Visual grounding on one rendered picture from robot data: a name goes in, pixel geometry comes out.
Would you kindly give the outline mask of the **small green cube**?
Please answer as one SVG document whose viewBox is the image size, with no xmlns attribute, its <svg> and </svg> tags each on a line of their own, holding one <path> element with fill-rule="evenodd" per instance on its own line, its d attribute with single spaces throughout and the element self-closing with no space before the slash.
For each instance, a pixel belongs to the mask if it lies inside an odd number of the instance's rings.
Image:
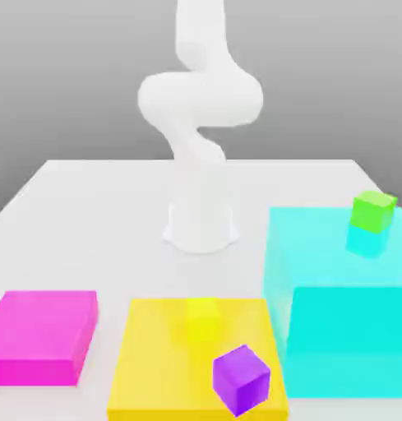
<svg viewBox="0 0 402 421">
<path fill-rule="evenodd" d="M 396 203 L 397 197 L 384 192 L 361 192 L 353 199 L 350 224 L 380 234 L 390 226 Z"/>
</svg>

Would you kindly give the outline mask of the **large yellow box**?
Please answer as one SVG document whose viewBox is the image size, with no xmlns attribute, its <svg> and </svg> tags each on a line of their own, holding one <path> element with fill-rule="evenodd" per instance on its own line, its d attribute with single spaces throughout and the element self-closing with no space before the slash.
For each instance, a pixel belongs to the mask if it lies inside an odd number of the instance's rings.
<svg viewBox="0 0 402 421">
<path fill-rule="evenodd" d="M 263 298 L 219 298 L 219 320 L 192 322 L 185 298 L 131 301 L 107 406 L 108 421 L 288 421 Z M 234 416 L 213 389 L 213 362 L 247 345 L 270 369 L 265 401 Z"/>
</svg>

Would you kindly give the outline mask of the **large magenta box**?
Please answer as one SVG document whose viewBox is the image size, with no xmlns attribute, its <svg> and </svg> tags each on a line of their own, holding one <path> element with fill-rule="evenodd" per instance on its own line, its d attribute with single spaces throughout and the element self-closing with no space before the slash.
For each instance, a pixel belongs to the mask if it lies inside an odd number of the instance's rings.
<svg viewBox="0 0 402 421">
<path fill-rule="evenodd" d="M 94 290 L 5 292 L 0 386 L 76 386 L 98 317 Z"/>
</svg>

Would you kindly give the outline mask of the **small yellow cube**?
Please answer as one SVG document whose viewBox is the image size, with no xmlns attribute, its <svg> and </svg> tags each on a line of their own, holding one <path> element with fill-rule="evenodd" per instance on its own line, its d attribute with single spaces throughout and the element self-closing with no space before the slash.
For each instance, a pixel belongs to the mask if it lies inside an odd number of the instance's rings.
<svg viewBox="0 0 402 421">
<path fill-rule="evenodd" d="M 220 329 L 219 306 L 216 298 L 188 298 L 185 302 L 187 340 L 206 343 L 215 340 Z"/>
</svg>

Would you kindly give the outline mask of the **small cyan cube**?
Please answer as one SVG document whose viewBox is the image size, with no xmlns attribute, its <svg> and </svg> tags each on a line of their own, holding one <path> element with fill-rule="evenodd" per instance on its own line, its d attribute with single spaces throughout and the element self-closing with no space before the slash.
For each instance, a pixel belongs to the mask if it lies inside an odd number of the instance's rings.
<svg viewBox="0 0 402 421">
<path fill-rule="evenodd" d="M 346 237 L 346 249 L 366 258 L 379 257 L 385 250 L 390 237 L 390 228 L 382 230 L 380 233 L 361 229 L 350 225 Z"/>
</svg>

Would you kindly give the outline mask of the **large cyan box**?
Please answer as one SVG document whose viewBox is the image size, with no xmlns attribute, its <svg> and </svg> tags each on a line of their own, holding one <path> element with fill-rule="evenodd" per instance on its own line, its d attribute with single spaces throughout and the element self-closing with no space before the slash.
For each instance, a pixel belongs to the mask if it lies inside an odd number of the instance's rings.
<svg viewBox="0 0 402 421">
<path fill-rule="evenodd" d="M 263 294 L 291 398 L 402 398 L 402 209 L 386 250 L 349 252 L 348 207 L 273 207 Z"/>
</svg>

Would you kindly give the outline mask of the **small purple cube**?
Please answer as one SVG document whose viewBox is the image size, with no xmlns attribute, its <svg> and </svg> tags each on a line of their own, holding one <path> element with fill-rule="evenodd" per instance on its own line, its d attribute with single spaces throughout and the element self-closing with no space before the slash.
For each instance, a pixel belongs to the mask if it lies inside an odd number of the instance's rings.
<svg viewBox="0 0 402 421">
<path fill-rule="evenodd" d="M 270 394 L 270 368 L 247 345 L 214 359 L 212 386 L 234 417 L 266 401 Z"/>
</svg>

